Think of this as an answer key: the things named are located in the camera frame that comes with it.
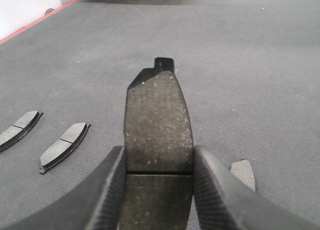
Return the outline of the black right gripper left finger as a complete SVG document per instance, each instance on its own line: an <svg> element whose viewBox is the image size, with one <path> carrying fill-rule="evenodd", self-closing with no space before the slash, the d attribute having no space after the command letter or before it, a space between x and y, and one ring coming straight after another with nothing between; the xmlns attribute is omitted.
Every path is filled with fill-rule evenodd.
<svg viewBox="0 0 320 230"><path fill-rule="evenodd" d="M126 152L115 146L69 193L8 230L115 230L126 189Z"/></svg>

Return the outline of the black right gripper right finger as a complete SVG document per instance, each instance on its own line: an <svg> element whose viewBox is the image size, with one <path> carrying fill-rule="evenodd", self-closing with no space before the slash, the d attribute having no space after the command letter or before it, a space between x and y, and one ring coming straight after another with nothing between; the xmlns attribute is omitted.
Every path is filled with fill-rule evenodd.
<svg viewBox="0 0 320 230"><path fill-rule="evenodd" d="M202 230L318 230L253 191L206 146L194 153L194 201Z"/></svg>

